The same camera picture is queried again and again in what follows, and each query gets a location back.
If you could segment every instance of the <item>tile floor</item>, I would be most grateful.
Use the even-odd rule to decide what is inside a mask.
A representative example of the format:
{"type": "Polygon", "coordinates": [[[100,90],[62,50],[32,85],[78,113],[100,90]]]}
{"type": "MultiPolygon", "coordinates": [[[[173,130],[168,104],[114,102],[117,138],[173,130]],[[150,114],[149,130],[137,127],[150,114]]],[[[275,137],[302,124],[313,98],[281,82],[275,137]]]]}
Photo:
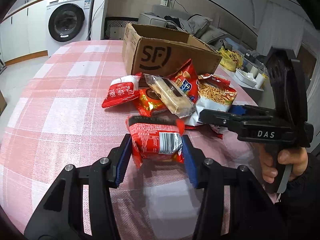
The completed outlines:
{"type": "Polygon", "coordinates": [[[22,91],[48,58],[46,56],[19,62],[8,66],[1,73],[0,90],[7,102],[7,107],[0,115],[0,142],[22,91]]]}

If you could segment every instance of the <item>paper roll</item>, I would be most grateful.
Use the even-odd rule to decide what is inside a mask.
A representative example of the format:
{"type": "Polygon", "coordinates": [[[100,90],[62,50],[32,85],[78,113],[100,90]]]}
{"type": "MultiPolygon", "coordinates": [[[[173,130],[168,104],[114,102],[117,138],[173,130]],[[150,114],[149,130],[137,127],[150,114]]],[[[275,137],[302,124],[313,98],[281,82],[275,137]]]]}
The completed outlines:
{"type": "Polygon", "coordinates": [[[250,70],[250,73],[253,74],[253,77],[256,78],[256,76],[258,75],[259,73],[259,70],[255,67],[255,66],[252,66],[251,70],[250,70]]]}
{"type": "Polygon", "coordinates": [[[264,81],[266,80],[266,77],[267,77],[266,75],[259,73],[256,77],[257,84],[254,87],[259,89],[262,86],[262,84],[264,83],[264,81]]]}

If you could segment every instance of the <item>tablecloth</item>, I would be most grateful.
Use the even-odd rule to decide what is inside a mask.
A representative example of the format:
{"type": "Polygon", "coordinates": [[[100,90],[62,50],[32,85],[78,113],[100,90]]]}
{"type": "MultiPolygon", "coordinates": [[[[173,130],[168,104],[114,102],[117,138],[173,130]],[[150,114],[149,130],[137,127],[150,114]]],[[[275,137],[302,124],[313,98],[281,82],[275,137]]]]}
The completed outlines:
{"type": "MultiPolygon", "coordinates": [[[[104,110],[113,79],[125,76],[122,41],[80,41],[61,47],[23,91],[5,129],[0,150],[0,205],[23,232],[32,212],[66,164],[90,165],[120,145],[125,120],[138,114],[132,103],[104,110]]],[[[228,78],[219,67],[216,74],[228,78]]],[[[231,80],[234,104],[256,105],[231,80]]],[[[210,128],[186,131],[193,145],[220,164],[255,167],[249,143],[210,128]]],[[[225,188],[224,228],[228,231],[229,191],[225,188]]],[[[124,182],[111,190],[122,239],[189,239],[202,199],[184,166],[146,160],[137,170],[130,160],[124,182]]],[[[90,233],[88,187],[84,187],[84,227],[90,233]]]]}

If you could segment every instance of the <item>washing machine door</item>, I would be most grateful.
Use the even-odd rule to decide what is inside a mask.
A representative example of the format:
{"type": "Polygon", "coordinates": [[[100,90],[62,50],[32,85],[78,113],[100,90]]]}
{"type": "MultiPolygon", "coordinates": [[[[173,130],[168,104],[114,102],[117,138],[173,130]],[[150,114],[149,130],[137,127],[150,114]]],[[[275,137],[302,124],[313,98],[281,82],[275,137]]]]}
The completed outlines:
{"type": "Polygon", "coordinates": [[[50,16],[49,33],[56,41],[70,41],[81,31],[83,22],[84,12],[79,6],[72,3],[63,4],[50,16]]]}

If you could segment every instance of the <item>black sleeve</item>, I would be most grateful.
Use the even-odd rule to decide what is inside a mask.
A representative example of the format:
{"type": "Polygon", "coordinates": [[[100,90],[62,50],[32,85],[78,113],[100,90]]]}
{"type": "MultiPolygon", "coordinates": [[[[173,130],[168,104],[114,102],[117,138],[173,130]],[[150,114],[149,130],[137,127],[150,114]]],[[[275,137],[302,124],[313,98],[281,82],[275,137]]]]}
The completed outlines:
{"type": "Polygon", "coordinates": [[[320,236],[320,161],[308,154],[306,171],[288,182],[276,203],[283,216],[289,239],[318,239],[320,236]]]}

